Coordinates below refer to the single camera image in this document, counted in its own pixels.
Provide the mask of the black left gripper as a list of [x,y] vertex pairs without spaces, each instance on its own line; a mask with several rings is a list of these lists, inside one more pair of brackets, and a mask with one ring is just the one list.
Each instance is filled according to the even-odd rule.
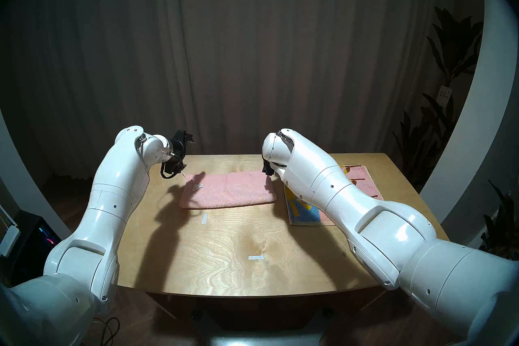
[[192,134],[185,130],[178,129],[170,140],[170,159],[168,160],[169,172],[182,172],[186,167],[184,158],[187,153],[187,145],[194,143]]

